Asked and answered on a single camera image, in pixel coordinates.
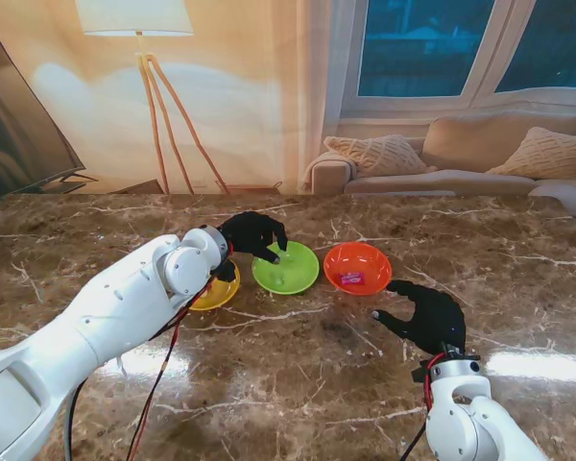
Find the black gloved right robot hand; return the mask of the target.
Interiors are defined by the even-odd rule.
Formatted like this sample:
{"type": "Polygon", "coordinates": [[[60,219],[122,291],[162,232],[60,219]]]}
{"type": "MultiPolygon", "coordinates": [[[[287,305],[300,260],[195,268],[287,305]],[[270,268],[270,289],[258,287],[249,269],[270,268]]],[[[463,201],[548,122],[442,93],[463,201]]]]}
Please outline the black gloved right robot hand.
{"type": "Polygon", "coordinates": [[[386,289],[406,297],[415,310],[409,321],[402,321],[386,310],[376,309],[372,316],[377,322],[429,354],[441,353],[445,346],[465,352],[465,315],[451,296],[408,280],[393,280],[386,289]]]}

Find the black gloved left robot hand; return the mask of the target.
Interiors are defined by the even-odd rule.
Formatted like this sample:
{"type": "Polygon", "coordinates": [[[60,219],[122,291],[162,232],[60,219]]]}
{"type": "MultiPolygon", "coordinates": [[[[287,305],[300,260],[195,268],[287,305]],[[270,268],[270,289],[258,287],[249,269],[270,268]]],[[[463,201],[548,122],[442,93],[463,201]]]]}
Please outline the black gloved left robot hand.
{"type": "Polygon", "coordinates": [[[255,211],[245,211],[230,217],[219,227],[220,233],[237,253],[253,255],[278,264],[280,257],[269,249],[276,241],[285,251],[288,238],[284,225],[274,218],[255,211]]]}

